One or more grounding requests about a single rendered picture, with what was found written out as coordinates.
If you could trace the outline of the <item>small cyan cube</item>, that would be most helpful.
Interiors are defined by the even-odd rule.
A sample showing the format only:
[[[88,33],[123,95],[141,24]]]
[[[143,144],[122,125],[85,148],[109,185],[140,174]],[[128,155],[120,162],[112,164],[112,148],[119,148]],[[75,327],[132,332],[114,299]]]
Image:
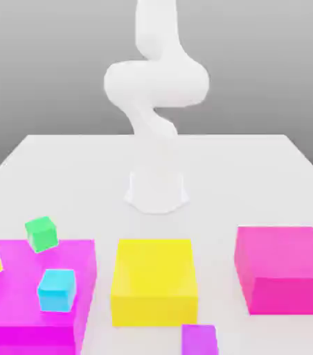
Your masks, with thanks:
[[[70,312],[73,308],[76,291],[74,270],[46,269],[37,287],[40,310]]]

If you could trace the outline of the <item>large pink box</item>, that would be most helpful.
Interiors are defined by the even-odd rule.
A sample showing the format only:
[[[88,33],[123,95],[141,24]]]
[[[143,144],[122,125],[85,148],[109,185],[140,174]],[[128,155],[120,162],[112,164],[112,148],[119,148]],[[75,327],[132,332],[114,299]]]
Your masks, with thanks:
[[[237,230],[234,264],[251,315],[313,315],[313,227]]]

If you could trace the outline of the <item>large yellow box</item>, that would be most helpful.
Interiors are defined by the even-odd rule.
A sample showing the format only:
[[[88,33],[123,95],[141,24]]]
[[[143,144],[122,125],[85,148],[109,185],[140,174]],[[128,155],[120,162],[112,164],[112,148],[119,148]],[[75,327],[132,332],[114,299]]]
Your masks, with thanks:
[[[111,285],[115,327],[195,324],[198,288],[189,239],[121,239]]]

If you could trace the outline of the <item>small purple cube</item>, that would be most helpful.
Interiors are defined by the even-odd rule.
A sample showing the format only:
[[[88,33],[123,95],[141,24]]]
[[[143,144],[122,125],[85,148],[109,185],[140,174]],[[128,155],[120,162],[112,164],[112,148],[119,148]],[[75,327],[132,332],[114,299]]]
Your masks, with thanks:
[[[183,324],[181,326],[181,355],[219,355],[215,326]]]

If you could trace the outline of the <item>large magenta box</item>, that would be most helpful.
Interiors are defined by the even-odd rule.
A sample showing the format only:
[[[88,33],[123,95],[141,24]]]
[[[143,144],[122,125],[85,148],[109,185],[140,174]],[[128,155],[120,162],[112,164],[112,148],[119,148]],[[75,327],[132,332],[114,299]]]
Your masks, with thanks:
[[[0,240],[0,355],[81,355],[96,284],[92,240],[62,240],[36,253],[25,240]],[[43,312],[37,287],[47,269],[75,272],[77,293],[68,313]]]

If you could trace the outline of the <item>small green cube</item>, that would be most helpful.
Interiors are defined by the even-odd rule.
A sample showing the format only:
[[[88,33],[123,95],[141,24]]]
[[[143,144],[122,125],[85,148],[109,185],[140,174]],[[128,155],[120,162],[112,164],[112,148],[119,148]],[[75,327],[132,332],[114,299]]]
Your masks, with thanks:
[[[58,245],[57,230],[48,217],[40,217],[25,223],[28,242],[35,253],[54,248]]]

